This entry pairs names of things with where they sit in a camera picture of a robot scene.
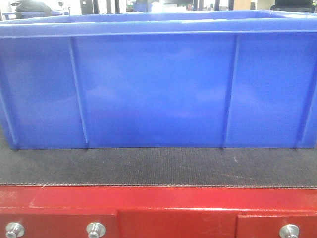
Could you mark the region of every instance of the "plastic crate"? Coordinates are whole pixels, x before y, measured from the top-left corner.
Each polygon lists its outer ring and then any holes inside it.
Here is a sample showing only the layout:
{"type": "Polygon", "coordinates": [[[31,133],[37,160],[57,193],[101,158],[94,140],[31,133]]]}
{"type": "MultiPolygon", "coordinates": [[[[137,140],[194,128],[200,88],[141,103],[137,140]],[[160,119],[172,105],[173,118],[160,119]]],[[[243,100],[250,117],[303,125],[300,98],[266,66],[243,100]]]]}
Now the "plastic crate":
{"type": "Polygon", "coordinates": [[[315,14],[0,24],[0,118],[12,148],[314,147],[316,82],[315,14]]]}

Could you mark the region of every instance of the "black mat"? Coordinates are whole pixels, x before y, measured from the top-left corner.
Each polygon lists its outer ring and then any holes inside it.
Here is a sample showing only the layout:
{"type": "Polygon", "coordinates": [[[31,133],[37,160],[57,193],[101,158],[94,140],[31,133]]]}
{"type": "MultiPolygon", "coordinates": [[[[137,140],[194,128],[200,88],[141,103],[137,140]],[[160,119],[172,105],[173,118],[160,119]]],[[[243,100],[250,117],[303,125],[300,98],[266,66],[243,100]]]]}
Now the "black mat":
{"type": "Polygon", "coordinates": [[[317,149],[9,149],[0,185],[317,188],[317,149]]]}

